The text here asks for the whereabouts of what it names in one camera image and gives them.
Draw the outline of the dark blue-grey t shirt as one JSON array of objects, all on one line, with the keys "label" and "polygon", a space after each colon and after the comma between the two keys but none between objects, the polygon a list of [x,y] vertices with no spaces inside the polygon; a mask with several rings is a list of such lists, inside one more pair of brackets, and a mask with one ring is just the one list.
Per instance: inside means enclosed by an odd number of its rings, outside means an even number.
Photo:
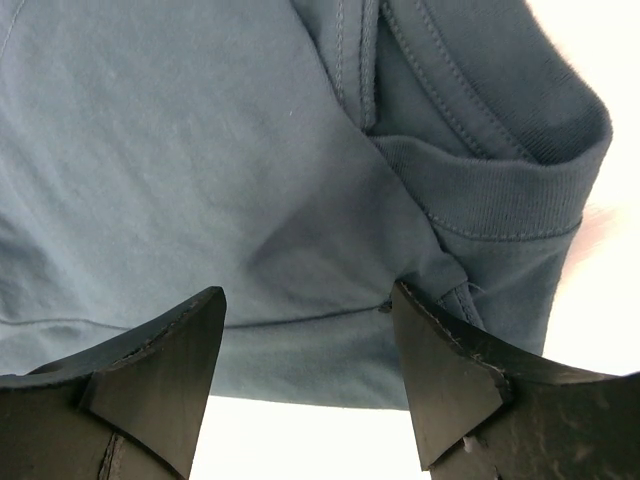
[{"label": "dark blue-grey t shirt", "polygon": [[540,353],[611,137],[522,1],[5,1],[1,370],[217,285],[216,394],[402,409],[393,284]]}]

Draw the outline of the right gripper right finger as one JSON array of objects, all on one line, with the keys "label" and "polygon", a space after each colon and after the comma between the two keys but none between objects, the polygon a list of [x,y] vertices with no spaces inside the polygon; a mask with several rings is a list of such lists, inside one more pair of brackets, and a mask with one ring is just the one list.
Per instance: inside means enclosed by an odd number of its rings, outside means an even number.
[{"label": "right gripper right finger", "polygon": [[639,377],[563,365],[392,291],[420,464],[434,479],[635,479]]}]

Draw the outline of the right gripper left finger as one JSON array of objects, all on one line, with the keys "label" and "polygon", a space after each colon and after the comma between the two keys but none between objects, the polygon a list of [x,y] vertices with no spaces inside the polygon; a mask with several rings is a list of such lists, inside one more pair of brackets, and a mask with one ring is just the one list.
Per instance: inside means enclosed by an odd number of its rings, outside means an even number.
[{"label": "right gripper left finger", "polygon": [[187,479],[221,345],[210,287],[154,320],[1,378],[4,479]]}]

